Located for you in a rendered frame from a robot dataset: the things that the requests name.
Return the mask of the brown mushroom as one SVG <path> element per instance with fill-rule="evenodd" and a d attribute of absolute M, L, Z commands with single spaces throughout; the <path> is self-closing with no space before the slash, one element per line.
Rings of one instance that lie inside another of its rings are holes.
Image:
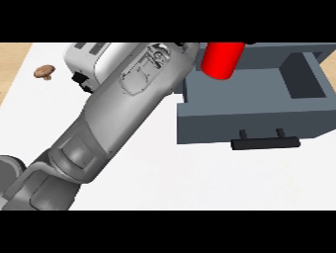
<path fill-rule="evenodd" d="M 52 79 L 52 74 L 56 71 L 56 68 L 52 65 L 43 65 L 34 71 L 34 77 L 43 78 L 44 80 Z"/>

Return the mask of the grey cabinet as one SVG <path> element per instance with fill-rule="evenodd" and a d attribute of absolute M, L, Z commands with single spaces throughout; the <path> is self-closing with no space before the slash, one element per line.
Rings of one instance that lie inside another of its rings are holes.
<path fill-rule="evenodd" d="M 247 44 L 237 70 L 278 69 L 287 64 L 318 65 L 336 50 L 336 42 L 256 42 Z"/>

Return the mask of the grey open drawer box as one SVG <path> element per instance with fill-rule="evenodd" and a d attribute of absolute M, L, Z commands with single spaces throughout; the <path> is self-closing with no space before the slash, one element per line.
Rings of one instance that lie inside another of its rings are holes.
<path fill-rule="evenodd" d="M 336 93 L 311 52 L 293 52 L 274 63 L 257 56 L 225 81 L 192 71 L 185 84 L 182 117 L 336 112 Z"/>

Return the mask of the red can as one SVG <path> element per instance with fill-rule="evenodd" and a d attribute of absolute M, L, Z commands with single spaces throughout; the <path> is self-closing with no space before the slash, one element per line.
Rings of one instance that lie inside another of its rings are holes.
<path fill-rule="evenodd" d="M 231 78 L 246 44 L 243 42 L 210 42 L 203 53 L 200 69 L 213 79 Z"/>

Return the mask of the grey drawer front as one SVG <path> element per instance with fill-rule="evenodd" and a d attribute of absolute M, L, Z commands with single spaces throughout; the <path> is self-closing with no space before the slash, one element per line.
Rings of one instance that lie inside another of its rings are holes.
<path fill-rule="evenodd" d="M 229 142 L 240 138 L 315 138 L 336 129 L 336 98 L 251 102 L 215 101 L 176 105 L 176 143 Z"/>

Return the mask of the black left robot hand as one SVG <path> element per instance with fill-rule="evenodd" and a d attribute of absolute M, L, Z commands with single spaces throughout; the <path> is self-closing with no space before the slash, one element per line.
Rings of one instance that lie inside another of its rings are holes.
<path fill-rule="evenodd" d="M 175 42 L 178 46 L 183 46 L 186 42 Z"/>

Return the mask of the white toaster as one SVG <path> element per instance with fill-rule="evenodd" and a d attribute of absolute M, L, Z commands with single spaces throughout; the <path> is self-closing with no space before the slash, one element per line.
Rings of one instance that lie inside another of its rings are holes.
<path fill-rule="evenodd" d="M 64 62 L 71 80 L 84 92 L 95 92 L 138 45 L 136 42 L 76 42 L 70 45 Z"/>

